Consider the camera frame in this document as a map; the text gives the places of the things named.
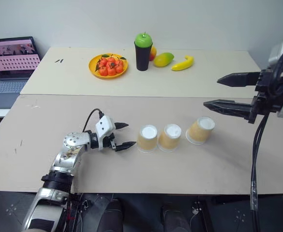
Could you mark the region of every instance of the orange plate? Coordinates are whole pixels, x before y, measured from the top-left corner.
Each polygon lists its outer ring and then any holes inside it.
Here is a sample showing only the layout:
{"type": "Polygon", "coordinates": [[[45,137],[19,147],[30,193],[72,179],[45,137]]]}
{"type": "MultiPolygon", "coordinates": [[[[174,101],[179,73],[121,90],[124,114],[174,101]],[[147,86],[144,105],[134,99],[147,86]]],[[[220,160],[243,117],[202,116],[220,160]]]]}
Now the orange plate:
{"type": "MultiPolygon", "coordinates": [[[[89,62],[89,70],[91,71],[92,74],[94,74],[95,76],[97,76],[98,78],[102,78],[102,79],[113,79],[113,78],[116,78],[118,76],[121,76],[123,73],[126,72],[127,68],[128,68],[128,61],[126,59],[121,59],[123,61],[123,72],[121,73],[117,73],[115,74],[114,76],[101,76],[99,74],[99,71],[95,71],[96,69],[96,64],[98,62],[98,60],[102,57],[102,55],[104,54],[100,54],[96,57],[94,57],[93,59],[91,59],[91,61],[89,62]]],[[[118,54],[111,54],[111,53],[106,53],[105,55],[108,55],[109,57],[112,55],[112,57],[114,57],[115,59],[117,58],[121,58],[123,56],[121,55],[118,55],[118,54]]]]}

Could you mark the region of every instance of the person's leg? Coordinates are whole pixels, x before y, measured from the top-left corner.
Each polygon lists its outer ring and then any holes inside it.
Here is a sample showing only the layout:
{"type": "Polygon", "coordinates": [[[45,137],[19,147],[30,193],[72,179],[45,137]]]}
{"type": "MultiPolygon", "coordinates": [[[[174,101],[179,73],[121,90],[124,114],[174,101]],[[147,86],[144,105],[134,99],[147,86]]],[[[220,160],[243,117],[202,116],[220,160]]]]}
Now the person's leg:
{"type": "Polygon", "coordinates": [[[97,232],[123,232],[123,210],[118,199],[112,200],[107,205],[97,232]]]}
{"type": "Polygon", "coordinates": [[[190,225],[183,213],[171,205],[161,208],[164,232],[191,232],[190,225]]]}

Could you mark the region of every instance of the cable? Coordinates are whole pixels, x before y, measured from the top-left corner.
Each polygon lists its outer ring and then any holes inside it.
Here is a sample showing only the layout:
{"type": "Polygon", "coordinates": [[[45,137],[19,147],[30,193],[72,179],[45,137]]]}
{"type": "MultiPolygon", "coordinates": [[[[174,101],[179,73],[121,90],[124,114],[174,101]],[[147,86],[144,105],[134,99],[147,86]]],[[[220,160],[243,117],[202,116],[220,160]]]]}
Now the cable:
{"type": "Polygon", "coordinates": [[[259,145],[261,143],[262,135],[268,120],[268,116],[269,116],[269,112],[264,115],[262,121],[258,125],[253,141],[250,204],[251,204],[254,232],[260,231],[259,216],[258,216],[258,195],[257,195],[257,185],[256,185],[256,160],[257,160],[259,145]]]}
{"type": "Polygon", "coordinates": [[[80,221],[81,221],[81,232],[82,232],[82,229],[83,229],[83,219],[82,219],[82,214],[80,213],[80,221]]]}
{"type": "Polygon", "coordinates": [[[194,214],[191,219],[190,219],[190,228],[192,228],[192,219],[197,215],[197,214],[194,214]]]}
{"type": "Polygon", "coordinates": [[[87,124],[88,124],[88,122],[89,122],[89,118],[92,116],[92,114],[93,114],[95,111],[98,111],[98,112],[99,112],[99,118],[102,118],[102,117],[104,116],[103,112],[102,112],[100,109],[98,109],[98,108],[93,109],[92,112],[89,114],[87,121],[85,122],[85,125],[84,125],[84,128],[83,128],[82,132],[85,131],[85,129],[86,129],[86,127],[87,127],[87,124]]]}
{"type": "Polygon", "coordinates": [[[70,220],[70,215],[71,215],[71,200],[70,200],[70,194],[67,197],[67,218],[66,218],[66,227],[65,227],[65,232],[69,232],[69,220],[70,220]]]}
{"type": "Polygon", "coordinates": [[[273,96],[278,96],[282,94],[282,92],[279,91],[279,89],[277,89],[279,79],[281,76],[281,72],[282,72],[282,68],[283,68],[283,54],[280,56],[276,66],[273,69],[272,79],[270,81],[270,85],[268,88],[269,93],[273,96]]]}

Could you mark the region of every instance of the paper cup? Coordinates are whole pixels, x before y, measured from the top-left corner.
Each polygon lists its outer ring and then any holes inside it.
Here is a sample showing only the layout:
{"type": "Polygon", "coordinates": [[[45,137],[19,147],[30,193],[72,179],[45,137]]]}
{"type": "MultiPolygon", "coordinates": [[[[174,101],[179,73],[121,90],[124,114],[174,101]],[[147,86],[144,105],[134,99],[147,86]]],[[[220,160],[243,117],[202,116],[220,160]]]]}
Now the paper cup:
{"type": "Polygon", "coordinates": [[[185,133],[186,138],[196,145],[204,144],[205,141],[210,137],[211,131],[215,126],[215,122],[212,118],[202,116],[194,122],[185,133]]]}
{"type": "Polygon", "coordinates": [[[153,125],[145,125],[140,129],[137,147],[141,152],[148,153],[156,148],[157,129],[153,125]]]}
{"type": "Polygon", "coordinates": [[[165,152],[174,151],[180,140],[181,136],[181,128],[176,124],[168,124],[165,126],[164,131],[162,131],[159,141],[158,147],[165,152]]]}

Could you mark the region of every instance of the plate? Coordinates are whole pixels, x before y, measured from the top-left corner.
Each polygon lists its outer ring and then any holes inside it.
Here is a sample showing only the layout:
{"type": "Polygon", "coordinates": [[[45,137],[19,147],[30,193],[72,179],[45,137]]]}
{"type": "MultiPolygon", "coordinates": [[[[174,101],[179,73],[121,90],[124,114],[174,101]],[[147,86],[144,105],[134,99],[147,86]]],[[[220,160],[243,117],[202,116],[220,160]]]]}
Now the plate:
{"type": "Polygon", "coordinates": [[[102,78],[102,79],[113,79],[113,78],[116,78],[116,77],[119,77],[121,76],[123,73],[126,72],[128,68],[128,61],[125,57],[123,57],[122,55],[118,55],[118,54],[112,54],[112,53],[105,53],[105,54],[100,54],[98,56],[95,56],[93,59],[91,59],[91,61],[89,62],[89,70],[91,71],[91,73],[93,75],[95,75],[96,77],[98,78],[102,78]],[[106,58],[109,58],[109,57],[114,57],[114,59],[120,59],[123,61],[123,72],[121,73],[117,73],[115,74],[114,76],[101,76],[99,74],[99,70],[96,70],[96,65],[99,61],[99,59],[101,59],[102,57],[106,57],[106,58]]]}

